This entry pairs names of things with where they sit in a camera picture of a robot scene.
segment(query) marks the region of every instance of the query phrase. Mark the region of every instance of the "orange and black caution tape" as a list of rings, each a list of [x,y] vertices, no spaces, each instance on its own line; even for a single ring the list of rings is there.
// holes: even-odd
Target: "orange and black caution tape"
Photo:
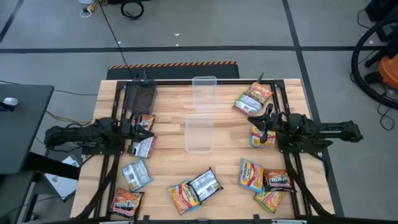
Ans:
[[[195,65],[236,65],[235,61],[225,62],[187,62],[187,63],[154,63],[143,65],[129,65],[129,68],[153,68],[153,67],[176,67],[176,66],[195,66]],[[108,69],[127,68],[127,65],[111,65]]]

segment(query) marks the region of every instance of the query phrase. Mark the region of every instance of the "snack bag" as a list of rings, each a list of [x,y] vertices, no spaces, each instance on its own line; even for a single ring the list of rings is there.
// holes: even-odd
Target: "snack bag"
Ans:
[[[130,185],[130,192],[135,192],[152,181],[142,159],[124,166],[122,171]]]
[[[263,149],[273,149],[275,148],[276,142],[276,132],[268,131],[267,141],[261,143],[262,131],[258,130],[255,126],[251,127],[251,137],[250,137],[250,145],[253,147],[263,148]]]
[[[152,155],[155,148],[156,136],[142,140],[141,142],[133,142],[128,152],[131,156],[148,159]]]
[[[180,215],[197,208],[201,204],[193,187],[188,185],[188,180],[169,188],[169,194]]]
[[[258,193],[254,200],[267,212],[275,213],[280,201],[286,192],[266,192]]]
[[[292,181],[286,170],[264,169],[264,190],[293,192]]]
[[[209,168],[204,174],[200,174],[188,184],[191,185],[194,191],[199,195],[200,202],[206,200],[217,191],[223,190],[223,187],[218,183],[211,168]]]
[[[241,159],[239,184],[243,187],[261,193],[264,169],[247,159]]]
[[[261,85],[262,78],[250,86],[250,89],[244,91],[235,101],[234,107],[248,116],[254,116],[266,103],[272,92]]]
[[[142,120],[140,122],[140,125],[145,130],[150,131],[150,129],[152,129],[152,126],[154,124],[155,115],[142,114],[141,116],[142,116]],[[131,125],[134,126],[135,124],[136,124],[136,121],[132,120]]]
[[[116,213],[132,220],[137,220],[143,192],[130,193],[124,189],[117,189],[114,193],[111,213]]]

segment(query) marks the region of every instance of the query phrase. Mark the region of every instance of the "clear plastic container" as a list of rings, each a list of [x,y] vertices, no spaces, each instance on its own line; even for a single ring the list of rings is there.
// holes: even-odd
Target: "clear plastic container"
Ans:
[[[197,113],[215,112],[218,108],[217,78],[192,78],[193,106]]]
[[[213,118],[189,114],[185,118],[185,150],[192,154],[208,154],[213,150]]]

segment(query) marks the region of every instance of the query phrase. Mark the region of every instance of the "gray floor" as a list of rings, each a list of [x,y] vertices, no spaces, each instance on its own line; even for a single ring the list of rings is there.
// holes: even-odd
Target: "gray floor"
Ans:
[[[356,23],[357,12],[368,2],[289,0],[300,44],[354,46],[366,32]],[[0,29],[15,5],[14,0],[0,1]],[[281,0],[152,0],[144,5],[138,21],[123,19],[117,6],[104,7],[122,47],[293,46]],[[78,15],[81,9],[78,1],[25,0],[0,49],[115,47],[100,9],[86,19]],[[361,21],[372,25],[365,14]],[[376,36],[370,40],[368,45],[381,44]],[[335,141],[329,150],[343,210],[347,217],[398,220],[397,128],[383,130],[377,103],[350,82],[351,53],[303,53],[322,121],[352,119],[364,135],[358,144]],[[130,64],[236,60],[241,78],[256,78],[261,72],[266,78],[302,77],[294,51],[129,52],[125,57]],[[119,53],[0,54],[0,79],[96,93],[107,67],[114,64],[123,64]],[[54,93],[49,111],[86,120],[94,107],[95,97]],[[390,116],[398,118],[398,112]],[[43,139],[53,125],[65,123],[46,116],[37,137]],[[44,153],[38,142],[32,150]],[[35,212],[42,221],[66,219],[71,205],[72,200],[40,202]]]

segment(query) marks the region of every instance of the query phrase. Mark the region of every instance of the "wooden table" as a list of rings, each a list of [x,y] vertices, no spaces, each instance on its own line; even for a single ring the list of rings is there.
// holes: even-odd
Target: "wooden table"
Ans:
[[[299,79],[284,81],[291,113],[309,116],[301,81]],[[94,119],[111,115],[116,83],[117,81],[101,82]],[[285,168],[283,155],[278,149],[255,149],[250,146],[251,124],[244,114],[231,107],[234,100],[248,87],[249,85],[218,85],[219,107],[217,112],[211,113],[214,150],[207,155],[193,155],[185,151],[185,117],[187,114],[195,113],[192,86],[158,85],[153,112],[156,118],[152,128],[158,138],[152,157],[145,161],[153,181],[141,189],[145,195],[139,212],[140,220],[144,215],[149,215],[151,220],[252,219],[253,214],[259,214],[260,218],[294,218],[289,194],[286,194],[276,213],[271,214],[253,200],[254,192],[238,185],[240,158],[252,160],[265,168]],[[283,108],[280,92],[277,91],[277,94],[279,104]],[[127,153],[121,156],[116,189],[128,189],[121,168],[136,159]],[[333,213],[323,164],[308,154],[301,154],[301,159],[308,188],[323,207]],[[103,156],[98,155],[82,167],[71,217],[78,215],[96,192],[102,162]],[[167,189],[184,179],[193,179],[209,167],[213,169],[224,189],[204,201],[200,208],[179,215]],[[101,216],[106,213],[108,190],[103,195]],[[297,197],[300,213],[304,214],[300,192]],[[122,217],[118,215],[112,216],[112,219],[120,218]]]

